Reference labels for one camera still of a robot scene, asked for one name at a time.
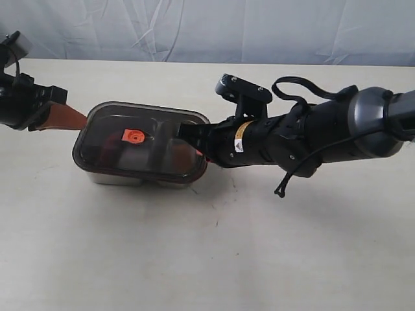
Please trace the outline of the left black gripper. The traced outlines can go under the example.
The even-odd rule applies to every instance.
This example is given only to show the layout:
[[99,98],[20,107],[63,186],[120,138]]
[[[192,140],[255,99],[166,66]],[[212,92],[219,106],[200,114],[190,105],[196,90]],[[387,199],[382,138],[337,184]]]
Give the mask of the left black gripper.
[[35,84],[26,74],[1,75],[1,124],[13,130],[83,129],[87,117],[66,102],[66,89]]

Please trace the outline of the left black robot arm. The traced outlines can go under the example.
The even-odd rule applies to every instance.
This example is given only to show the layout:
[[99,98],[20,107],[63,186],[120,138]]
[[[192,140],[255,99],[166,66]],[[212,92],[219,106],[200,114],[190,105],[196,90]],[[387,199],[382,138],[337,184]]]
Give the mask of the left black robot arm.
[[87,117],[67,105],[67,90],[34,83],[26,74],[1,75],[1,124],[17,131],[81,130]]

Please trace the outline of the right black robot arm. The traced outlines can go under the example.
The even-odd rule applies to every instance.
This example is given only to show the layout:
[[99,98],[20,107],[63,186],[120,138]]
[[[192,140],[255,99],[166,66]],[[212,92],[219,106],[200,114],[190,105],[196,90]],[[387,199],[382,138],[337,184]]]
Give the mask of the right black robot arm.
[[276,165],[309,178],[324,163],[390,157],[414,138],[414,92],[347,89],[346,97],[260,119],[181,124],[178,138],[222,168]]

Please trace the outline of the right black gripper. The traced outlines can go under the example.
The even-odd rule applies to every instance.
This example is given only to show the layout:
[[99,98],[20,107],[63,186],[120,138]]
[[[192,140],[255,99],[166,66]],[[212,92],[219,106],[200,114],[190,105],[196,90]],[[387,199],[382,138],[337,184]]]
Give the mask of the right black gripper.
[[228,117],[215,124],[182,123],[177,138],[189,143],[208,163],[222,168],[276,166],[269,150],[270,135],[281,120],[281,116],[241,120]]

